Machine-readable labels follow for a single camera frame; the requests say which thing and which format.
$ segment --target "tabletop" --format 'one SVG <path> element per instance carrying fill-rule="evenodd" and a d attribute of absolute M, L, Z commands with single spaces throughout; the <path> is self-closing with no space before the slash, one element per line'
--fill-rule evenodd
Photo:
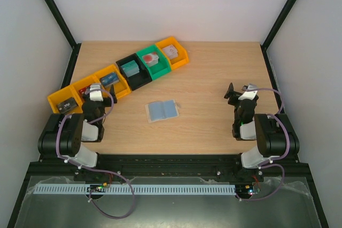
<path fill-rule="evenodd" d="M 155 42 L 83 42 L 72 82 L 115 64 Z M 223 98 L 229 83 L 236 91 L 253 83 L 271 88 L 257 42 L 180 42 L 190 62 L 120 98 L 106 117 L 100 143 L 84 143 L 103 154 L 238 154 L 256 141 L 232 136 L 234 107 Z M 274 94 L 259 91 L 255 113 L 276 113 Z M 148 123 L 145 105 L 177 103 L 179 117 Z"/>

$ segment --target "gray floor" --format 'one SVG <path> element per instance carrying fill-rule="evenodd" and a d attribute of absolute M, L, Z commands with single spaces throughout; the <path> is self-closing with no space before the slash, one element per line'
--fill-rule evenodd
<path fill-rule="evenodd" d="M 42 180 L 32 179 L 34 186 Z M 65 183 L 53 178 L 44 183 Z M 276 186 L 276 178 L 261 184 L 267 195 Z M 203 184 L 193 178 L 136 178 L 136 184 Z M 304 178 L 287 178 L 287 185 L 274 196 L 258 202 L 239 202 L 234 196 L 140 195 L 129 217 L 111 220 L 87 202 L 85 195 L 38 195 L 28 193 L 23 202 L 16 227 L 320 227 L 312 197 Z M 103 211 L 124 214 L 131 204 L 128 195 L 104 195 L 98 200 Z"/>

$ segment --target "teal box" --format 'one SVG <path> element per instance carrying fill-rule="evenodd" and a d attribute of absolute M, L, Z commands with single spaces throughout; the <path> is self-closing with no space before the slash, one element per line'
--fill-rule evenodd
<path fill-rule="evenodd" d="M 159 61 L 156 65 L 153 65 L 152 67 L 149 67 L 144 59 L 143 56 L 152 52 L 156 52 Z M 169 61 L 166 59 L 166 57 L 162 54 L 162 52 L 157 48 L 156 45 L 149 46 L 148 48 L 145 48 L 143 50 L 140 50 L 136 53 L 140 60 L 144 63 L 146 68 L 148 69 L 152 80 L 156 80 L 157 78 L 164 76 L 165 74 L 169 73 L 171 71 L 171 66 L 169 64 Z"/>

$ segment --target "wooden table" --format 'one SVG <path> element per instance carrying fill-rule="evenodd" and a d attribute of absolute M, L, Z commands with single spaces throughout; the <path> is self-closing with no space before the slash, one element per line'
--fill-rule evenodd
<path fill-rule="evenodd" d="M 72 82 L 154 42 L 83 42 Z M 230 82 L 271 88 L 259 43 L 181 42 L 190 62 L 119 99 L 104 123 L 101 143 L 85 143 L 106 154 L 237 154 L 256 141 L 231 133 L 234 107 L 223 98 Z M 258 93 L 256 113 L 276 113 L 272 92 Z M 175 99 L 180 116 L 148 123 L 145 105 Z"/>

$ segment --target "white wall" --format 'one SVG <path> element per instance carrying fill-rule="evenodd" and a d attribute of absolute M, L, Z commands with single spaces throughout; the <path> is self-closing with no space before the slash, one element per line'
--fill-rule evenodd
<path fill-rule="evenodd" d="M 286 112 L 331 227 L 342 209 L 342 6 L 298 0 L 269 49 Z"/>
<path fill-rule="evenodd" d="M 56 0 L 76 41 L 262 42 L 286 0 Z"/>
<path fill-rule="evenodd" d="M 0 227 L 6 227 L 71 48 L 43 0 L 0 0 Z"/>

